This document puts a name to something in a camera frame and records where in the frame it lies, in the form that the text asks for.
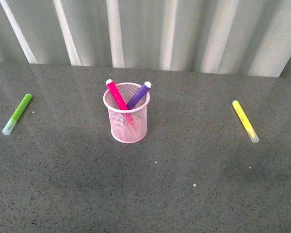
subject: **speckled countertop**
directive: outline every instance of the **speckled countertop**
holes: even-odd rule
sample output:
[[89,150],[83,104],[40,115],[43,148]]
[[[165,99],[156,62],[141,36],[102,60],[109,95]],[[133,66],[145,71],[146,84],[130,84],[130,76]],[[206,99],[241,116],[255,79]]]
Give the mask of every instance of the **speckled countertop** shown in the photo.
[[[108,78],[152,82],[140,142],[112,137]],[[12,231],[291,233],[291,79],[0,63],[0,233]]]

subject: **curtain fold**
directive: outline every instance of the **curtain fold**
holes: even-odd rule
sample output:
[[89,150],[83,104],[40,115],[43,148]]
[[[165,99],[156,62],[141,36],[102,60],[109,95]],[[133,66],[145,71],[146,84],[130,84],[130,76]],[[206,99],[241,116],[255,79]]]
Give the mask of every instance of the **curtain fold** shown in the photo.
[[291,77],[291,0],[0,0],[0,61]]

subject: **mesh pen holder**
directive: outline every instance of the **mesh pen holder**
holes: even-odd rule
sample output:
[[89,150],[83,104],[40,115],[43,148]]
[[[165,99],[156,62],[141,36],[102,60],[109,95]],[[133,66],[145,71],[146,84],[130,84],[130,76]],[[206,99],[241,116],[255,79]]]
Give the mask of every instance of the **mesh pen holder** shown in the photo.
[[[141,85],[136,83],[119,83],[116,85],[125,103],[139,90]],[[120,110],[107,90],[103,95],[103,102],[108,108],[112,136],[123,143],[138,142],[147,132],[146,106],[150,102],[147,92],[131,110]]]

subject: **green marker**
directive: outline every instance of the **green marker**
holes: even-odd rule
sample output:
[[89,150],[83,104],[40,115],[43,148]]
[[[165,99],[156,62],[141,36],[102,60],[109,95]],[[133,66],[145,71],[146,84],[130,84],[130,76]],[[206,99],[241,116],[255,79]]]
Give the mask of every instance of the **green marker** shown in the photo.
[[8,121],[8,123],[6,123],[4,129],[2,130],[2,133],[4,135],[10,135],[12,129],[16,125],[16,123],[17,123],[18,119],[20,118],[20,116],[23,114],[24,110],[26,109],[26,107],[29,104],[29,102],[31,101],[31,99],[32,99],[32,95],[31,94],[26,94],[25,95],[25,97],[23,98],[23,100],[21,101],[19,106],[16,108],[15,112],[13,113],[13,115],[11,116],[11,119]]

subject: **pen holder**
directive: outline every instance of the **pen holder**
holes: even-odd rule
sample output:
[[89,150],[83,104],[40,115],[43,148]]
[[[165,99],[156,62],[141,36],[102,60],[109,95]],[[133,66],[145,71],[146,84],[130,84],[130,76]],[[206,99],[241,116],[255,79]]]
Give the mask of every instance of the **pen holder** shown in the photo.
[[[116,85],[125,103],[139,90],[141,85],[135,83],[119,83]],[[147,92],[131,110],[120,110],[113,96],[107,90],[103,102],[108,108],[112,136],[123,143],[138,142],[147,132],[146,106],[150,101]]]

